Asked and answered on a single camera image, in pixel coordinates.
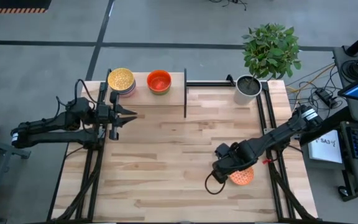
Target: desk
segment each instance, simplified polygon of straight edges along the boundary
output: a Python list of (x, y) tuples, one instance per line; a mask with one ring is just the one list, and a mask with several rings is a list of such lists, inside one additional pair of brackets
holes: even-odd
[[(91, 95), (97, 94), (100, 82), (86, 84)], [(291, 116), (285, 85), (283, 81), (268, 85), (280, 125)], [(121, 101), (125, 108), (138, 112), (138, 119), (118, 130), (119, 141), (106, 140), (94, 222), (277, 221), (264, 156), (253, 166), (255, 177), (249, 185), (228, 181), (219, 195), (204, 189), (219, 144), (262, 135), (256, 101), (239, 106), (233, 94), (233, 87), (189, 87), (187, 118), (179, 101), (164, 101), (163, 105), (126, 103), (133, 102), (129, 98)], [(67, 153), (79, 147), (69, 144)], [(288, 148), (283, 156), (292, 191), (317, 217), (302, 155)], [(65, 160), (52, 218), (61, 215), (78, 193), (85, 159), (82, 150)], [(211, 179), (209, 188), (215, 191), (220, 185)]]

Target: potted plant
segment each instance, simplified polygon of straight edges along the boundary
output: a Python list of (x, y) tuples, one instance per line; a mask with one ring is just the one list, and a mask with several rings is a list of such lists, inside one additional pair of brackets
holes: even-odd
[(279, 24), (261, 25), (259, 28), (248, 28), (249, 34), (243, 35), (245, 67), (251, 75), (238, 78), (234, 101), (244, 105), (259, 95), (262, 85), (259, 78), (280, 79), (285, 74), (293, 75), (291, 66), (301, 68), (298, 60), (298, 37), (293, 35), (294, 28), (285, 29)]

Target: orange mesh object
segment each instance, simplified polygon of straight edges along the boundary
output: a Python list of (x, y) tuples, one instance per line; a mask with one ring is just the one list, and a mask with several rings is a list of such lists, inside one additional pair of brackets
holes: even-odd
[(235, 184), (247, 185), (254, 179), (254, 169), (250, 167), (243, 171), (236, 171), (230, 175), (230, 179)]

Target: white pot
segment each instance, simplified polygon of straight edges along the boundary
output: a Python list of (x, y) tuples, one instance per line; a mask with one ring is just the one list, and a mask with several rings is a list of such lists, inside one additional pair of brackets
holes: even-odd
[(260, 94), (260, 91), (262, 91), (262, 84), (260, 83), (260, 81), (258, 79), (254, 79), (254, 81), (256, 81), (258, 84), (259, 84), (259, 91), (257, 94), (255, 95), (247, 95), (243, 92), (240, 91), (237, 83), (239, 82), (239, 80), (243, 77), (251, 77), (252, 78), (252, 75), (243, 75), (243, 76), (240, 76), (238, 79), (237, 79), (237, 82), (236, 82), (236, 91), (234, 92), (234, 102), (236, 102), (238, 105), (246, 105), (248, 104), (249, 102), (251, 102), (257, 95)]

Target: yellow bowl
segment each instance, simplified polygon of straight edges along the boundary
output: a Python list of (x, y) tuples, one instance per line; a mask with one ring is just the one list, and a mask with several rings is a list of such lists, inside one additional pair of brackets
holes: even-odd
[(134, 74), (127, 68), (114, 69), (109, 74), (108, 83), (113, 90), (126, 90), (134, 83)]

